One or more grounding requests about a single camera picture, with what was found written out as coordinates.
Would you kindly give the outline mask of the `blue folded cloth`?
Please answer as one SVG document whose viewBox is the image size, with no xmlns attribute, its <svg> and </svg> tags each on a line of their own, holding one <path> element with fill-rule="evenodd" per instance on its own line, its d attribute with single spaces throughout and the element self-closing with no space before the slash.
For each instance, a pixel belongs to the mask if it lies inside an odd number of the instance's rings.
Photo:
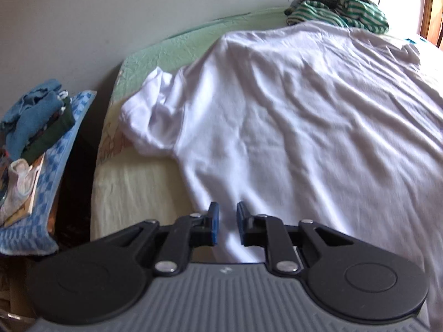
<svg viewBox="0 0 443 332">
<path fill-rule="evenodd" d="M 25 93 L 1 120 L 1 136 L 10 159 L 17 160 L 28 142 L 64 106 L 61 83 L 49 79 Z"/>
</svg>

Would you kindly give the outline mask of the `wooden window frame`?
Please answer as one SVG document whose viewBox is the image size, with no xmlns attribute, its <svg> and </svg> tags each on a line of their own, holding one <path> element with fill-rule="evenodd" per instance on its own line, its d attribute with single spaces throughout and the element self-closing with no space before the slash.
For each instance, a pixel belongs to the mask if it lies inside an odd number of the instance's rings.
<svg viewBox="0 0 443 332">
<path fill-rule="evenodd" d="M 442 0 L 422 0 L 419 35 L 442 50 Z"/>
</svg>

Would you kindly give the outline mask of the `white small garment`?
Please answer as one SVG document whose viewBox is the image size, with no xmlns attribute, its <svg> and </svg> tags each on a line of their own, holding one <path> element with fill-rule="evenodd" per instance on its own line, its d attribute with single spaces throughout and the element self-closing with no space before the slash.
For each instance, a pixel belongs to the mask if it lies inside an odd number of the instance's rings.
<svg viewBox="0 0 443 332">
<path fill-rule="evenodd" d="M 6 198 L 1 206 L 1 225 L 15 214 L 32 193 L 35 170 L 22 158 L 13 161 L 8 167 Z"/>
</svg>

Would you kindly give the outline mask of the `green white striped garment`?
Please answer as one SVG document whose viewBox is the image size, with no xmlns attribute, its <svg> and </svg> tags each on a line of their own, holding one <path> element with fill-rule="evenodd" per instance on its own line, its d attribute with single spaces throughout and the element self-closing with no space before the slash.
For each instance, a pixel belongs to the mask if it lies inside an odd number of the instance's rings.
<svg viewBox="0 0 443 332">
<path fill-rule="evenodd" d="M 389 30 L 387 17 L 377 5 L 361 0 L 340 0 L 334 7 L 306 0 L 289 13 L 287 25 L 320 21 L 341 28 L 360 28 L 382 35 Z"/>
</svg>

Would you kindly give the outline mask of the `blue checkered towel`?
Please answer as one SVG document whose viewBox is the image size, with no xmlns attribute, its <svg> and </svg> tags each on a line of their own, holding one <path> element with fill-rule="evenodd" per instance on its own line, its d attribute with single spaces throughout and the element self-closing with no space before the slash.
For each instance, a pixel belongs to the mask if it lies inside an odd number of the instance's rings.
<svg viewBox="0 0 443 332">
<path fill-rule="evenodd" d="M 65 165 L 89 107 L 96 96 L 86 90 L 72 98 L 74 126 L 47 152 L 38 179 L 30 216 L 9 227 L 1 228 L 1 254 L 5 256 L 45 256 L 56 252 L 58 244 L 50 236 L 47 224 Z"/>
</svg>

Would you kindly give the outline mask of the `white t-shirt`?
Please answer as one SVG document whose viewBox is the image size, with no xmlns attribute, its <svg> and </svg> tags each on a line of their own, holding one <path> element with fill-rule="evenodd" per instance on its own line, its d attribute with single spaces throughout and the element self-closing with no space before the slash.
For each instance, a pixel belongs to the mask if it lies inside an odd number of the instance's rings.
<svg viewBox="0 0 443 332">
<path fill-rule="evenodd" d="M 138 153 L 179 164 L 194 207 L 220 205 L 215 257 L 256 262 L 235 209 L 304 218 L 405 256 L 442 329 L 442 87 L 418 49 L 305 22 L 230 32 L 192 64 L 151 71 L 121 108 Z"/>
</svg>

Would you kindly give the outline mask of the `dark green folded garment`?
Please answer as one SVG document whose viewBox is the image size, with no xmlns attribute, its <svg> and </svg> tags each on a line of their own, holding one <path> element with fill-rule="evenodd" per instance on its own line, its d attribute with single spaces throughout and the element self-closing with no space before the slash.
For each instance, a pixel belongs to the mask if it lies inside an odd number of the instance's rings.
<svg viewBox="0 0 443 332">
<path fill-rule="evenodd" d="M 52 114 L 43 127 L 25 144 L 20 157 L 28 164 L 34 163 L 75 125 L 71 97 L 67 96 L 62 102 L 61 109 Z"/>
</svg>

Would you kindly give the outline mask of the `green yellow cartoon bedsheet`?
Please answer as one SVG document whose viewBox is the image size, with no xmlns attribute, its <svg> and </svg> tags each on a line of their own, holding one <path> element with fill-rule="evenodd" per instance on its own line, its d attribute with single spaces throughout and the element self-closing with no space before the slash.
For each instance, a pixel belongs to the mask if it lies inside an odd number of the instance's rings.
<svg viewBox="0 0 443 332">
<path fill-rule="evenodd" d="M 194 207 L 176 159 L 167 154 L 137 152 L 120 127 L 122 105 L 138 92 L 156 68 L 170 74 L 201 58 L 230 32 L 264 32 L 286 28 L 269 12 L 210 23 L 152 46 L 126 60 L 115 98 L 104 124 L 92 195 L 93 238 L 100 238 L 146 218 L 169 223 Z M 416 36 L 377 35 L 398 45 L 414 45 L 421 56 L 424 78 L 442 87 L 442 52 Z"/>
</svg>

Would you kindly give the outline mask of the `yellow book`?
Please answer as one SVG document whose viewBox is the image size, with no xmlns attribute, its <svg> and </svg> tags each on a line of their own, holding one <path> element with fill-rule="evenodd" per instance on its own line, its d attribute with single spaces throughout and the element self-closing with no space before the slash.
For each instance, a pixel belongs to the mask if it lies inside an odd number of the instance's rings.
<svg viewBox="0 0 443 332">
<path fill-rule="evenodd" d="M 39 180 L 40 173 L 41 173 L 42 166 L 43 166 L 44 157 L 45 157 L 45 154 L 42 154 L 34 163 L 29 164 L 36 171 L 32 193 L 30 194 L 28 199 L 25 201 L 25 203 L 21 206 L 21 208 L 15 214 L 13 214 L 10 218 L 8 218 L 4 222 L 4 224 L 1 225 L 1 227 L 4 227 L 4 228 L 9 227 L 9 226 L 19 222 L 20 220 L 23 220 L 24 218 L 32 215 L 32 209 L 33 209 L 33 205 L 34 205 L 34 201 L 35 201 L 35 194 L 36 194 L 38 180 Z M 7 186 L 8 186 L 8 181 L 9 181 L 9 177 L 8 177 L 8 173 L 7 173 Z M 6 186 L 6 192 L 4 195 L 4 199 L 1 202 L 1 206 L 3 205 L 4 200 L 6 198 L 7 186 Z"/>
</svg>

